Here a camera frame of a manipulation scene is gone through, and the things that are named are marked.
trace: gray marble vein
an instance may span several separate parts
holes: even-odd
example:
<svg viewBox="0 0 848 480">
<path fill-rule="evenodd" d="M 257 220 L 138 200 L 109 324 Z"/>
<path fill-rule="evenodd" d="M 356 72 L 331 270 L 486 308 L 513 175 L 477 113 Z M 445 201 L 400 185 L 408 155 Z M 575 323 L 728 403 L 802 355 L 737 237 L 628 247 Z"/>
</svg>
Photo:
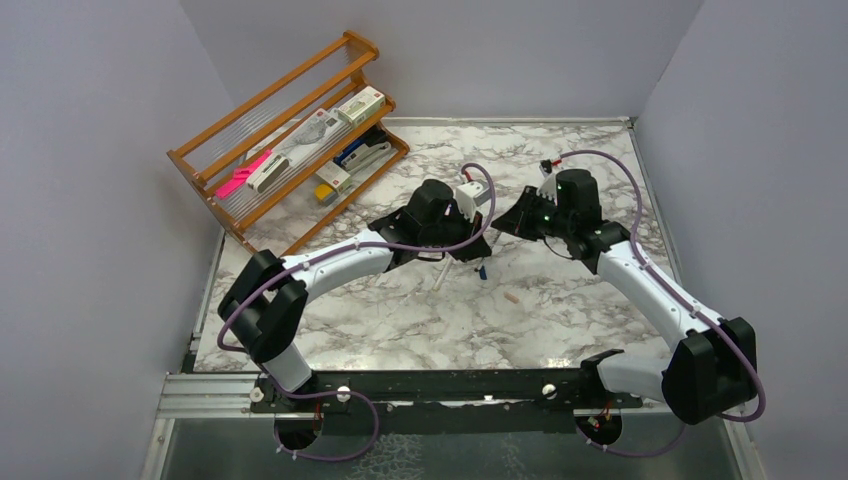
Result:
<svg viewBox="0 0 848 480">
<path fill-rule="evenodd" d="M 621 158 L 645 192 L 633 145 L 623 126 L 445 126 L 396 127 L 410 153 L 324 228 L 302 251 L 348 238 L 371 219 L 406 203 L 425 178 L 460 182 L 459 167 L 478 162 L 497 183 L 498 213 L 509 208 L 524 185 L 539 185 L 538 162 L 580 148 Z M 587 168 L 598 180 L 606 218 L 629 227 L 635 200 L 627 178 L 602 159 L 579 156 L 569 167 Z M 258 222 L 249 238 L 259 248 L 282 253 L 321 218 L 311 188 L 300 189 Z M 669 271 L 656 216 L 646 200 L 639 234 L 646 251 Z M 487 232 L 488 239 L 495 232 Z M 565 252 L 565 245 L 552 246 Z M 249 255 L 227 238 L 216 273 L 195 368 L 255 371 L 242 354 L 222 352 L 215 313 L 224 292 Z M 359 279 L 312 302 L 304 312 L 297 345 L 317 369 L 447 369 L 572 366 L 611 348 L 669 356 L 662 339 L 635 307 L 578 262 L 552 255 L 541 242 L 501 235 L 487 261 L 488 280 L 475 264 L 455 264 L 439 291 L 432 291 L 443 263 L 412 262 Z M 519 298 L 512 303 L 504 297 Z M 236 344 L 228 335 L 227 343 Z"/>
</svg>

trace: gray wall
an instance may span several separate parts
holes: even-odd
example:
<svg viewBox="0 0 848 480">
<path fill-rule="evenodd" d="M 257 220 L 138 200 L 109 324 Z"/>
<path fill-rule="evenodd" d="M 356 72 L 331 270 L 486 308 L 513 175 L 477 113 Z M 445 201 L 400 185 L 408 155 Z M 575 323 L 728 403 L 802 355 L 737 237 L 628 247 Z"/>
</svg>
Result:
<svg viewBox="0 0 848 480">
<path fill-rule="evenodd" d="M 701 1 L 181 3 L 236 103 L 353 29 L 397 115 L 610 117 L 641 113 Z"/>
<path fill-rule="evenodd" d="M 848 3 L 707 0 L 637 124 L 694 293 L 757 329 L 770 478 L 842 478 Z"/>
<path fill-rule="evenodd" d="M 0 471 L 137 477 L 216 224 L 165 156 L 232 108 L 177 0 L 0 7 Z"/>
</svg>

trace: wooden rack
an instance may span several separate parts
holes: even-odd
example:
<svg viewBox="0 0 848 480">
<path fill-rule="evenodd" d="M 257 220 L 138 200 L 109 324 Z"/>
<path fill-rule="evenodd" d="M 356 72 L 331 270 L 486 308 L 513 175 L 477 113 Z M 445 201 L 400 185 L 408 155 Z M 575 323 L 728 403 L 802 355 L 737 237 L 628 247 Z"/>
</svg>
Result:
<svg viewBox="0 0 848 480">
<path fill-rule="evenodd" d="M 312 70 L 316 65 L 325 61 L 328 57 L 345 49 L 347 65 L 335 73 L 329 80 L 313 90 L 306 97 L 282 110 L 275 107 L 273 98 L 279 98 L 278 92 L 289 85 L 306 72 Z M 361 195 L 374 181 L 386 173 L 407 152 L 409 146 L 397 136 L 389 132 L 382 125 L 381 119 L 395 109 L 395 102 L 386 94 L 386 104 L 380 110 L 356 128 L 349 128 L 344 137 L 332 145 L 323 154 L 312 159 L 305 168 L 298 168 L 293 178 L 275 183 L 269 190 L 257 196 L 250 208 L 232 208 L 226 201 L 215 197 L 215 192 L 232 178 L 235 168 L 251 165 L 262 152 L 273 148 L 283 141 L 295 128 L 297 128 L 312 112 L 318 108 L 330 110 L 340 105 L 356 92 L 370 85 L 362 68 L 369 62 L 377 59 L 379 50 L 377 47 L 356 34 L 346 31 L 341 38 L 330 44 L 324 50 L 318 52 L 314 57 L 292 70 L 261 92 L 239 106 L 224 118 L 220 119 L 201 134 L 191 139 L 185 145 L 176 150 L 168 152 L 168 157 L 174 162 L 183 177 L 189 182 L 192 189 L 203 199 L 203 202 L 212 211 L 215 218 L 221 223 L 226 231 L 235 237 L 245 248 L 256 252 L 256 248 L 245 238 L 248 228 L 256 223 L 271 208 L 286 198 L 298 186 L 311 177 L 322 165 L 336 157 L 341 151 L 354 140 L 362 136 L 369 128 L 378 125 L 385 130 L 389 142 L 396 151 L 375 173 L 368 177 L 363 183 L 350 193 L 346 193 L 338 205 L 324 218 L 319 220 L 305 235 L 292 244 L 288 250 L 283 252 L 288 255 L 297 251 L 310 238 L 317 234 L 322 228 L 329 224 L 336 216 L 344 211 L 359 195 Z M 291 122 L 297 115 L 307 111 L 301 119 L 285 129 L 276 138 L 262 148 L 255 148 L 266 140 L 274 132 Z"/>
</svg>

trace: yellow object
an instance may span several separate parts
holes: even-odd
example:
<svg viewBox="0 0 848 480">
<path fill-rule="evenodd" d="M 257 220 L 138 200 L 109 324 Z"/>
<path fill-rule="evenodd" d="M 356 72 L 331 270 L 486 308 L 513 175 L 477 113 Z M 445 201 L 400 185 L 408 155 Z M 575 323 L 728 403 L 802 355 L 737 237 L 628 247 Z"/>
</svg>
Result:
<svg viewBox="0 0 848 480">
<path fill-rule="evenodd" d="M 321 202 L 322 205 L 328 205 L 332 203 L 336 198 L 338 198 L 338 194 L 335 190 L 330 188 L 326 183 L 322 183 L 315 187 L 315 198 Z"/>
</svg>

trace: purple cable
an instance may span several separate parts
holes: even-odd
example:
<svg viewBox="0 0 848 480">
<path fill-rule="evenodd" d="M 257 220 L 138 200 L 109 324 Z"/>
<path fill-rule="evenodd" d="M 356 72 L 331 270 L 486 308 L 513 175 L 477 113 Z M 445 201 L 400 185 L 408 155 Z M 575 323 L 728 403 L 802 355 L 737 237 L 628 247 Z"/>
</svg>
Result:
<svg viewBox="0 0 848 480">
<path fill-rule="evenodd" d="M 447 253 L 447 252 L 459 250 L 461 248 L 467 247 L 468 245 L 471 245 L 472 243 L 477 241 L 477 239 L 480 238 L 483 235 L 483 232 L 485 232 L 486 229 L 489 228 L 489 225 L 492 223 L 492 219 L 494 219 L 494 217 L 495 217 L 495 196 L 496 195 L 495 195 L 495 182 L 494 182 L 494 180 L 492 180 L 492 176 L 489 175 L 489 172 L 486 171 L 485 168 L 483 168 L 482 166 L 480 166 L 477 163 L 466 163 L 465 165 L 462 166 L 462 168 L 460 170 L 462 171 L 462 173 L 465 173 L 465 171 L 468 168 L 474 168 L 476 170 L 479 170 L 480 173 L 482 173 L 483 176 L 486 177 L 486 183 L 489 185 L 489 191 L 492 192 L 492 197 L 491 197 L 491 200 L 490 200 L 491 203 L 489 204 L 489 215 L 486 217 L 486 220 L 483 222 L 483 225 L 480 227 L 480 229 L 476 233 L 474 233 L 474 235 L 472 235 L 468 240 L 465 240 L 464 242 L 458 243 L 456 245 L 452 245 L 450 247 L 413 247 L 413 246 L 410 246 L 410 245 L 402 245 L 400 243 L 361 242 L 361 243 L 359 243 L 358 246 L 356 244 L 343 245 L 339 248 L 336 248 L 336 249 L 330 250 L 329 252 L 318 255 L 317 257 L 310 259 L 310 261 L 309 261 L 310 265 L 317 265 L 318 263 L 323 262 L 324 260 L 326 260 L 330 257 L 333 257 L 333 256 L 338 255 L 340 253 L 347 252 L 347 251 L 350 251 L 350 250 L 353 250 L 353 249 L 356 249 L 356 248 L 378 247 L 378 248 L 393 248 L 393 249 L 397 249 L 397 250 L 406 250 L 406 251 L 409 251 L 409 252 L 419 252 L 419 253 L 442 253 L 442 252 Z M 246 350 L 243 349 L 243 348 L 231 347 L 229 345 L 225 345 L 224 344 L 224 336 L 230 330 L 230 328 L 232 327 L 236 318 L 238 318 L 238 316 L 241 315 L 241 313 L 244 312 L 244 310 L 254 300 L 259 298 L 260 295 L 265 293 L 266 290 L 271 288 L 271 286 L 274 285 L 275 283 L 277 283 L 278 281 L 282 280 L 283 278 L 285 278 L 285 277 L 287 277 L 287 276 L 289 276 L 293 273 L 299 272 L 301 270 L 303 270 L 303 264 L 299 263 L 299 264 L 297 264 L 297 265 L 295 265 L 295 266 L 293 266 L 289 269 L 286 269 L 285 271 L 283 271 L 281 273 L 278 273 L 277 275 L 273 276 L 270 280 L 263 283 L 253 293 L 251 293 L 246 299 L 244 299 L 244 301 L 241 302 L 241 304 L 238 307 L 236 307 L 236 309 L 233 311 L 233 313 L 230 314 L 229 318 L 227 318 L 227 320 L 224 322 L 224 326 L 221 327 L 221 331 L 218 332 L 218 338 L 217 338 L 218 348 L 220 348 L 221 350 L 226 350 L 228 352 L 247 353 Z M 338 456 L 338 457 L 322 457 L 322 456 L 311 455 L 311 454 L 300 454 L 301 457 L 307 458 L 307 459 L 310 459 L 310 460 L 321 460 L 321 461 L 325 461 L 325 462 L 343 462 L 343 461 L 346 461 L 346 460 L 354 459 L 354 458 L 364 454 L 365 452 L 370 450 L 371 447 L 373 447 L 374 444 L 377 442 L 377 437 L 380 434 L 380 418 L 379 418 L 379 415 L 377 413 L 377 408 L 374 406 L 374 403 L 368 397 L 366 397 L 365 395 L 362 395 L 361 393 L 354 392 L 354 391 L 350 391 L 350 392 L 328 391 L 328 392 L 319 392 L 319 393 L 310 393 L 310 394 L 307 394 L 307 395 L 300 395 L 300 394 L 297 394 L 297 393 L 292 393 L 292 392 L 288 392 L 288 391 L 284 390 L 282 388 L 282 386 L 277 382 L 277 380 L 272 375 L 268 375 L 268 377 L 272 379 L 275 386 L 283 393 L 283 395 L 285 395 L 289 398 L 293 398 L 293 399 L 296 399 L 296 400 L 306 400 L 306 399 L 313 399 L 313 398 L 330 397 L 330 396 L 333 396 L 333 395 L 337 395 L 339 393 L 347 394 L 347 395 L 351 395 L 351 396 L 354 396 L 356 398 L 363 400 L 368 405 L 368 408 L 371 409 L 371 413 L 374 414 L 374 432 L 371 435 L 371 439 L 368 441 L 368 443 L 364 447 L 362 447 L 357 452 L 354 452 L 354 453 L 349 454 L 349 455 Z M 274 432 L 274 437 L 275 438 L 277 437 L 276 430 Z M 282 445 L 282 443 L 280 443 L 280 448 L 282 449 L 282 451 L 285 451 L 286 453 L 294 454 L 294 452 L 292 452 L 291 450 L 284 447 Z"/>
<path fill-rule="evenodd" d="M 745 368 L 745 371 L 748 372 L 748 375 L 754 382 L 754 386 L 757 389 L 758 397 L 757 409 L 754 411 L 754 413 L 741 417 L 722 413 L 719 414 L 718 417 L 723 418 L 725 420 L 730 420 L 732 422 L 752 422 L 760 418 L 766 409 L 766 393 L 765 389 L 763 388 L 763 382 L 760 380 L 760 376 L 757 374 L 757 370 L 754 368 L 753 365 L 751 365 L 751 362 L 748 360 L 748 357 L 746 357 L 745 354 L 742 353 L 742 350 L 740 350 L 739 347 L 736 346 L 736 343 L 731 340 L 727 333 L 725 333 L 724 330 L 722 330 L 717 323 L 713 322 L 710 318 L 708 318 L 700 311 L 694 311 L 694 306 L 688 301 L 686 301 L 686 299 L 683 298 L 682 295 L 677 293 L 677 291 L 671 285 L 669 285 L 669 283 L 666 282 L 665 279 L 660 276 L 660 274 L 657 273 L 657 271 L 654 270 L 654 268 L 650 264 L 648 264 L 648 261 L 642 256 L 642 253 L 639 251 L 636 241 L 637 237 L 639 236 L 639 223 L 642 221 L 642 193 L 639 191 L 639 185 L 636 183 L 636 179 L 633 178 L 633 174 L 630 173 L 630 170 L 624 165 L 624 163 L 621 162 L 621 160 L 613 157 L 612 155 L 606 152 L 601 152 L 599 150 L 575 150 L 573 152 L 564 153 L 560 155 L 559 158 L 565 159 L 568 157 L 573 157 L 575 155 L 584 154 L 598 155 L 604 157 L 607 160 L 610 160 L 611 162 L 618 165 L 618 167 L 624 171 L 624 174 L 627 175 L 627 179 L 630 180 L 630 184 L 633 186 L 633 191 L 636 194 L 636 218 L 633 220 L 633 227 L 631 227 L 630 229 L 630 249 L 633 251 L 633 255 L 636 257 L 639 264 L 645 269 L 645 271 L 647 271 L 648 274 L 651 275 L 651 277 L 657 283 L 660 284 L 660 286 L 666 291 L 666 293 L 671 295 L 672 298 L 674 298 L 681 305 L 683 305 L 686 310 L 689 311 L 690 315 L 694 313 L 695 317 L 704 322 L 708 327 L 710 327 L 712 331 L 716 332 L 716 334 L 724 341 L 724 343 L 727 344 L 728 348 L 730 348 L 733 354 L 736 355 L 736 358 L 739 359 L 739 362 L 742 364 L 742 366 Z"/>
<path fill-rule="evenodd" d="M 669 442 L 668 445 L 661 447 L 661 448 L 658 448 L 656 450 L 650 451 L 650 452 L 628 452 L 628 451 L 625 451 L 625 450 L 617 450 L 615 448 L 611 448 L 611 447 L 608 447 L 608 446 L 606 448 L 604 448 L 605 445 L 601 445 L 599 443 L 593 442 L 591 439 L 589 439 L 589 437 L 586 436 L 586 434 L 583 432 L 583 430 L 580 430 L 579 428 L 577 429 L 577 433 L 579 433 L 580 436 L 582 436 L 584 439 L 586 439 L 586 443 L 588 445 L 591 445 L 591 446 L 597 448 L 598 450 L 601 450 L 604 453 L 611 453 L 615 456 L 625 457 L 625 458 L 651 458 L 651 457 L 659 457 L 660 455 L 665 455 L 666 453 L 674 450 L 675 448 L 677 448 L 678 445 L 680 445 L 680 441 L 683 440 L 683 434 L 685 432 L 686 432 L 686 424 L 684 423 L 684 424 L 681 425 L 680 431 L 677 433 L 677 436 L 674 437 L 674 440 Z"/>
</svg>

